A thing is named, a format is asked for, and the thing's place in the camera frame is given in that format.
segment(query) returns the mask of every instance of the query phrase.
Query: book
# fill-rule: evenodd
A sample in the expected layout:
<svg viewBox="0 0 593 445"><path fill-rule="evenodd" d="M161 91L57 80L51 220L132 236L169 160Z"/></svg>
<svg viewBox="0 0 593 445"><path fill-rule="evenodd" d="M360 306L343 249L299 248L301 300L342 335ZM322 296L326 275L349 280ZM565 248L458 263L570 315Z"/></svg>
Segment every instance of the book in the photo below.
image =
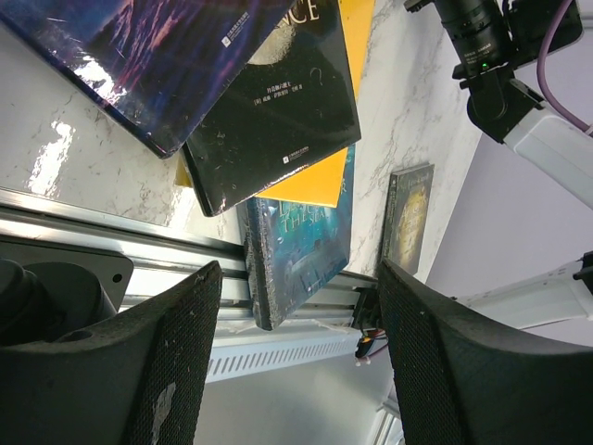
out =
<svg viewBox="0 0 593 445"><path fill-rule="evenodd" d="M183 155L212 216L359 139L337 0L298 0Z"/></svg>
<svg viewBox="0 0 593 445"><path fill-rule="evenodd" d="M337 208L253 197L239 206L256 324L266 330L305 303L350 259L355 147Z"/></svg>
<svg viewBox="0 0 593 445"><path fill-rule="evenodd" d="M371 35L374 0L340 0L340 16L354 96L358 97L367 45ZM342 187L347 148L264 190L258 197L336 207Z"/></svg>
<svg viewBox="0 0 593 445"><path fill-rule="evenodd" d="M390 259L407 273L418 272L423 247L434 165L422 165L391 173L382 258Z"/></svg>
<svg viewBox="0 0 593 445"><path fill-rule="evenodd" d="M294 0L3 0L0 21L161 158Z"/></svg>

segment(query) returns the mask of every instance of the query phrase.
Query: book spine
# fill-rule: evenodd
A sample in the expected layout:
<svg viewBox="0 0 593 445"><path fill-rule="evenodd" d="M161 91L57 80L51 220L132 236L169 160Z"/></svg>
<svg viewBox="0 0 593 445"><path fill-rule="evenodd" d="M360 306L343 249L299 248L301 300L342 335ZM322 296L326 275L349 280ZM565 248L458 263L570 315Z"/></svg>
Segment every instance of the book spine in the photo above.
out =
<svg viewBox="0 0 593 445"><path fill-rule="evenodd" d="M266 234L263 233L265 224L262 222L258 199L251 198L237 206L240 227L243 232L246 256L247 282L253 303L253 315L256 325L265 330L272 330L270 320L271 279L269 278L268 258L269 248Z"/></svg>
<svg viewBox="0 0 593 445"><path fill-rule="evenodd" d="M391 256L391 234L394 230L394 221L396 216L397 204L397 177L392 176L389 182L389 191L387 193L387 207L385 210L385 224L383 228L383 247L381 251L382 258L390 258Z"/></svg>

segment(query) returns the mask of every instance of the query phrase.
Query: gold book cover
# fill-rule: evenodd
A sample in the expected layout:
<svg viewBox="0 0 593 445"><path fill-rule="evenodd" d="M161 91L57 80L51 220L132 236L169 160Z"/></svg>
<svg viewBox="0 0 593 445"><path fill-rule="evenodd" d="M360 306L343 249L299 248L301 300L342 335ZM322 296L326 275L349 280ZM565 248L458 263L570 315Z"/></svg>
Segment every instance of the gold book cover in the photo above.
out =
<svg viewBox="0 0 593 445"><path fill-rule="evenodd" d="M410 274L418 272L434 174L434 165L391 173L382 257Z"/></svg>

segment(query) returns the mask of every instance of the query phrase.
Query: marble countertop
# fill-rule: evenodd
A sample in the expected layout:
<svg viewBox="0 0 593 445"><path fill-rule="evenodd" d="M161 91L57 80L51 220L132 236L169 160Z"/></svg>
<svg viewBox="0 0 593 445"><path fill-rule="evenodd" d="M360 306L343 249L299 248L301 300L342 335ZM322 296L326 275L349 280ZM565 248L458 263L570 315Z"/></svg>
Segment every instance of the marble countertop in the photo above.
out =
<svg viewBox="0 0 593 445"><path fill-rule="evenodd" d="M389 173L430 161L435 179L417 276L428 275L481 132L451 80L453 47L429 6L377 0L360 88L352 256L373 274ZM193 190L0 27L0 187L180 231L241 243L235 210L206 218Z"/></svg>

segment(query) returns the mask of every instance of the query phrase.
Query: white wall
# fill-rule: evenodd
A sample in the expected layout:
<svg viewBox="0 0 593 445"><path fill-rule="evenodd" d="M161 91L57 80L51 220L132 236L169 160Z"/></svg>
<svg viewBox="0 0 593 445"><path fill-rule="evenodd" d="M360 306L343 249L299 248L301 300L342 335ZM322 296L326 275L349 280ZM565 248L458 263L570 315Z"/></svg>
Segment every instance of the white wall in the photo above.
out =
<svg viewBox="0 0 593 445"><path fill-rule="evenodd" d="M582 11L593 11L593 1L581 3ZM593 121L591 72L593 32L549 57L552 92L587 122ZM518 77L536 88L535 65ZM484 136L427 283L448 295L468 295L544 273L588 250L593 250L593 210ZM572 335L577 325L579 334ZM546 332L572 341L586 332L593 338L593 323L555 325Z"/></svg>

